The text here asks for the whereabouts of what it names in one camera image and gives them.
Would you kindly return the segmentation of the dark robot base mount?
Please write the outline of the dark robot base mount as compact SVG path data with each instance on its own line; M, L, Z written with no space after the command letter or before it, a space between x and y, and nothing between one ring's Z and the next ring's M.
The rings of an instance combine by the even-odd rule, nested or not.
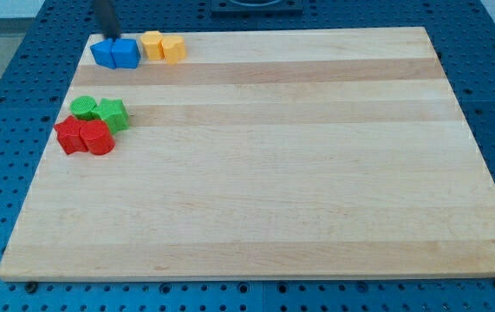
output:
M304 0L211 0L213 15L301 13Z

